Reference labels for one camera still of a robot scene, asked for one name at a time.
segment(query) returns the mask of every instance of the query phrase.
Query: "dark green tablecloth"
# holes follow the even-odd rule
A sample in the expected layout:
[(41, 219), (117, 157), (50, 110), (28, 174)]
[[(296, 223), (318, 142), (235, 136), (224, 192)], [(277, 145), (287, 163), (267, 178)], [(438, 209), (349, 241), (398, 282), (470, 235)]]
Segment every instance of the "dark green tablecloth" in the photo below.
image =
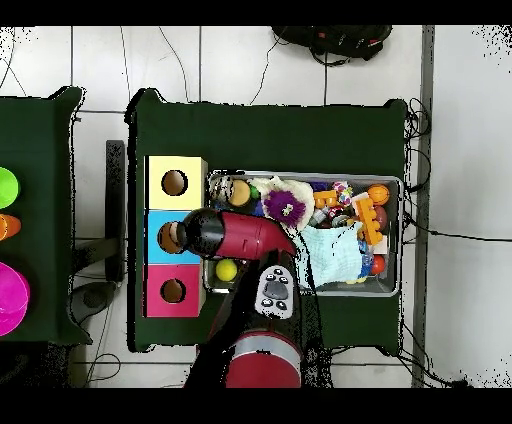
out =
[[(174, 104), (153, 89), (132, 99), (129, 140), (130, 241), (136, 259), (130, 275), (129, 344), (184, 345), (206, 340), (222, 295), (210, 294), (199, 318), (144, 318), (143, 158), (200, 156), (208, 168), (392, 175), (403, 178), (403, 101), (384, 107), (230, 106)], [(320, 297), (326, 346), (377, 345), (398, 349), (400, 293), (390, 298)], [(311, 302), (306, 297), (304, 303)]]
[(23, 273), (31, 290), (25, 319), (4, 341), (85, 343), (67, 312), (72, 261), (70, 121), (82, 98), (63, 87), (48, 99), (0, 98), (0, 166), (17, 176), (18, 199), (0, 213), (21, 220), (0, 242), (0, 261)]

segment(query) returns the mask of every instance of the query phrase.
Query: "yellow box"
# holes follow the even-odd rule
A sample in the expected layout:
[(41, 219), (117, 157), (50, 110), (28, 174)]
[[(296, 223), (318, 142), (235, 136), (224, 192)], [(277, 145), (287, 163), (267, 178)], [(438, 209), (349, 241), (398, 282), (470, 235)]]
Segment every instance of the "yellow box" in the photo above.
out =
[(208, 164), (202, 158), (149, 156), (147, 163), (149, 209), (191, 211), (204, 206)]

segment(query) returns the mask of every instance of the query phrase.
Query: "black backpack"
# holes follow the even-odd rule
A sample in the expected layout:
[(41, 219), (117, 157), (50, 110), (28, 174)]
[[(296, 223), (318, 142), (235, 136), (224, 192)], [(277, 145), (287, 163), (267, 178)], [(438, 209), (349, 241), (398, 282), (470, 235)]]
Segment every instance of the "black backpack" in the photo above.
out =
[[(276, 40), (309, 48), (314, 59), (326, 66), (338, 66), (350, 58), (370, 60), (382, 50), (391, 33), (391, 25), (326, 25), (273, 26)], [(324, 53), (345, 56), (347, 59), (325, 63), (317, 56)]]

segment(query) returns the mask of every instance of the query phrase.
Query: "towel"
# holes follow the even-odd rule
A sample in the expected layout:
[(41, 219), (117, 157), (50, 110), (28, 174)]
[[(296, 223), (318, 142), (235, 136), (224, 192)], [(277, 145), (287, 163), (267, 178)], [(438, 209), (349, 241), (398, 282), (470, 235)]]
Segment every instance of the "towel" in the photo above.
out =
[(306, 243), (313, 272), (315, 287), (333, 281), (356, 280), (361, 273), (362, 257), (359, 251), (357, 230), (363, 224), (354, 222), (350, 227), (317, 229), (307, 226), (300, 235), (293, 238), (297, 246), (295, 266), (299, 284), (309, 287), (307, 281)]

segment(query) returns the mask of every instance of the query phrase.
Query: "pink bowl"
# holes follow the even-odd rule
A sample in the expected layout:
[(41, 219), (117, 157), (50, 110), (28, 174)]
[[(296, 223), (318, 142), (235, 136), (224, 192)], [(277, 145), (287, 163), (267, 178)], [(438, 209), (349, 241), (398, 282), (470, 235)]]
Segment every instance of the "pink bowl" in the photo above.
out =
[(0, 336), (10, 333), (23, 320), (29, 297), (25, 277), (0, 262)]

